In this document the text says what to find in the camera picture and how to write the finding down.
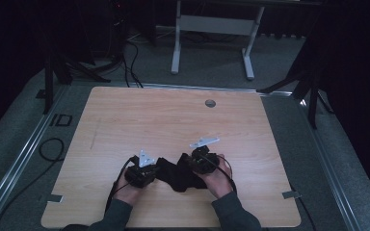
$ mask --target cable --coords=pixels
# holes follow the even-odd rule
[[[291,189],[292,189],[293,191],[295,191],[295,192],[296,192],[296,189],[293,187],[293,185],[292,185],[291,183],[289,183],[289,184],[290,184]],[[307,217],[308,217],[308,219],[310,220],[310,223],[311,223],[312,229],[313,229],[314,231],[316,231],[317,229],[316,229],[316,227],[315,227],[314,220],[312,219],[312,217],[311,217],[311,215],[310,215],[309,211],[307,210],[307,207],[305,207],[304,202],[303,202],[303,200],[302,200],[302,198],[301,198],[301,197],[299,197],[299,201],[300,201],[300,203],[302,203],[303,208],[304,208],[304,210],[305,210],[305,213],[307,214]]]
[[[133,71],[133,68],[134,68],[134,62],[136,61],[137,57],[138,57],[138,46],[134,43],[132,43],[131,41],[127,41],[128,44],[132,45],[135,47],[136,49],[136,53],[135,53],[135,56],[134,56],[134,59],[133,59],[133,62],[131,63],[131,66],[130,66],[130,72],[131,72],[131,77],[134,79],[134,81],[136,83],[138,83],[140,85],[141,88],[143,88],[143,85],[141,84],[140,80],[137,78],[137,75],[134,74],[134,71]]]
[[[233,176],[233,170],[232,170],[232,166],[230,165],[230,162],[222,156],[217,156],[217,157],[223,159],[227,163],[227,165],[229,166],[229,169],[230,169],[230,177],[232,177]]]
[[[41,148],[46,144],[48,143],[49,141],[58,141],[61,145],[61,150],[58,154],[58,156],[55,158],[55,159],[50,159],[50,158],[47,158],[43,155],[42,151],[41,151]],[[33,184],[35,184],[44,174],[46,174],[47,171],[50,170],[50,168],[52,168],[56,163],[60,162],[60,161],[63,161],[65,158],[61,158],[62,157],[62,154],[63,154],[63,151],[65,150],[65,144],[63,143],[62,140],[58,139],[58,138],[51,138],[51,139],[48,139],[44,142],[42,142],[40,144],[40,147],[39,147],[39,154],[40,156],[48,161],[48,162],[51,162],[52,164],[44,171],[42,172],[38,177],[36,177],[33,181],[31,181],[25,188],[23,188],[20,192],[18,192],[6,205],[5,207],[2,209],[2,212],[0,213],[0,221],[2,219],[2,217],[5,215],[6,211],[9,209],[9,207],[12,205],[12,203],[14,203],[17,198],[22,195],[27,189],[29,189],[29,187],[31,187]]]
[[[120,187],[119,189],[117,189],[117,185],[119,184],[119,179],[121,178],[122,176],[122,173],[124,172],[125,168],[128,166],[128,164],[130,162],[133,162],[134,163],[134,160],[133,160],[134,157],[131,157],[130,159],[128,159],[124,166],[121,168],[121,170],[119,171],[119,176],[117,177],[117,180],[113,183],[113,188],[110,190],[110,193],[109,193],[109,196],[107,197],[107,203],[106,203],[106,208],[104,210],[107,211],[108,208],[110,207],[110,204],[111,204],[111,200],[113,199],[113,196],[116,194],[116,192],[118,192],[119,190],[121,190],[122,188],[126,187],[127,185],[129,185],[131,182],[128,182],[127,184],[125,184],[124,186]]]
[[[122,62],[124,63],[124,79],[125,79],[125,84],[127,85],[127,87],[131,87],[130,84],[128,83],[128,72],[130,73],[132,79],[134,80],[135,84],[137,85],[137,88],[143,88],[143,84],[140,82],[140,80],[138,79],[137,75],[134,73],[133,71],[133,68],[134,68],[134,63],[138,57],[138,46],[135,45],[134,43],[130,42],[130,41],[127,41],[128,44],[134,46],[136,48],[136,53],[134,55],[134,59],[133,61],[131,62],[131,65],[130,67],[128,67],[127,65],[127,60],[125,59],[125,56],[122,56]]]

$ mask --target wooden table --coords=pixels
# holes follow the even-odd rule
[[[216,106],[209,108],[211,99]],[[97,87],[87,102],[41,219],[47,228],[101,220],[108,193],[128,158],[143,149],[176,164],[201,137],[219,137],[211,152],[224,153],[244,208],[264,227],[301,223],[260,96],[226,90]],[[150,184],[127,227],[219,227],[208,190],[174,192]]]

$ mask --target gray sleeve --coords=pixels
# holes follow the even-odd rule
[[[92,224],[88,231],[122,231],[130,219],[133,207],[121,200],[113,199],[104,219]]]
[[[259,220],[242,207],[237,194],[230,192],[212,202],[223,231],[260,231]]]

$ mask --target white stand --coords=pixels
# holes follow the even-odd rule
[[[221,33],[250,37],[248,46],[242,49],[242,56],[245,64],[246,76],[248,79],[252,80],[254,74],[251,66],[250,54],[263,12],[264,7],[260,7],[255,20],[181,15],[181,1],[177,1],[175,47],[173,49],[171,73],[177,74],[179,70],[179,57],[181,54],[181,43],[179,39],[181,31]]]

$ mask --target power cord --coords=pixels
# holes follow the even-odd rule
[[[118,192],[119,190],[121,190],[122,188],[126,187],[127,185],[129,185],[131,182],[128,182],[127,184],[121,186],[120,188],[117,189],[117,185],[119,184],[119,179],[121,178],[122,174],[124,173],[124,170],[127,168],[128,164],[130,162],[133,161],[133,157],[129,158],[124,166],[121,168],[121,170],[119,171],[119,176],[117,177],[117,180],[114,182],[113,184],[113,188],[110,190],[110,193],[109,193],[109,196],[107,197],[107,203],[106,203],[106,208],[105,208],[105,211],[107,211],[110,207],[110,204],[111,204],[111,200],[113,199],[113,196],[116,194],[116,192]]]
[[[138,79],[137,75],[134,73],[133,71],[133,68],[134,68],[134,63],[138,57],[138,46],[134,43],[132,43],[131,41],[127,41],[128,44],[134,46],[134,48],[136,49],[136,53],[134,55],[134,59],[133,61],[131,62],[131,65],[130,67],[128,67],[127,65],[127,61],[125,59],[124,56],[122,56],[122,62],[124,63],[124,79],[125,79],[125,84],[127,85],[127,87],[131,87],[130,84],[128,83],[128,73],[131,74],[131,78],[134,80],[135,84],[137,85],[137,88],[143,88],[143,84],[140,82],[140,80]]]
[[[50,159],[46,156],[44,156],[43,152],[42,152],[42,147],[50,142],[50,141],[58,141],[61,145],[61,150],[58,154],[58,156],[55,158],[55,159]],[[2,209],[2,212],[0,213],[0,221],[2,219],[2,217],[5,215],[5,213],[7,212],[7,210],[9,209],[9,207],[17,200],[17,198],[22,195],[27,189],[29,189],[29,187],[31,187],[33,184],[35,184],[44,174],[46,174],[47,171],[49,171],[56,163],[60,162],[60,161],[63,161],[65,158],[61,158],[62,157],[62,154],[65,150],[65,144],[63,143],[62,140],[58,139],[58,138],[51,138],[51,139],[48,139],[44,142],[42,142],[40,144],[40,147],[39,147],[39,154],[40,156],[45,160],[45,161],[48,161],[48,162],[51,162],[52,164],[44,171],[42,172],[38,177],[36,177],[33,181],[31,181],[26,187],[24,187],[20,192],[18,192],[6,205],[5,207]]]
[[[295,192],[296,192],[296,189],[293,187],[293,185],[292,185],[291,183],[290,183],[290,187],[291,187],[291,189],[292,189],[293,191],[295,191]],[[307,207],[304,205],[304,202],[303,202],[303,200],[302,200],[302,198],[301,198],[301,197],[299,197],[299,201],[300,201],[300,203],[302,204],[302,206],[303,206],[303,208],[304,208],[304,210],[305,210],[305,213],[307,214],[308,219],[310,220],[310,223],[311,223],[311,227],[312,227],[312,229],[313,229],[314,231],[316,231],[317,229],[316,229],[316,227],[315,227],[314,220],[312,219],[312,217],[311,217],[311,215],[310,215],[309,211],[307,210]]]

